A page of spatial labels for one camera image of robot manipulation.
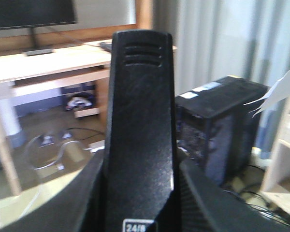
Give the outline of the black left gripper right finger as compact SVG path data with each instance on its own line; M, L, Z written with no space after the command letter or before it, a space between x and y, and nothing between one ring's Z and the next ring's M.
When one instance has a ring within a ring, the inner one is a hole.
M290 232L219 188L191 159L179 165L184 232Z

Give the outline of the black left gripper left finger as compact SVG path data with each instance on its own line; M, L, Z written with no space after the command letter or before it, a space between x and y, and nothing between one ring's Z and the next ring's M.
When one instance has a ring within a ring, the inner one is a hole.
M1 232L97 232L103 152L62 191Z

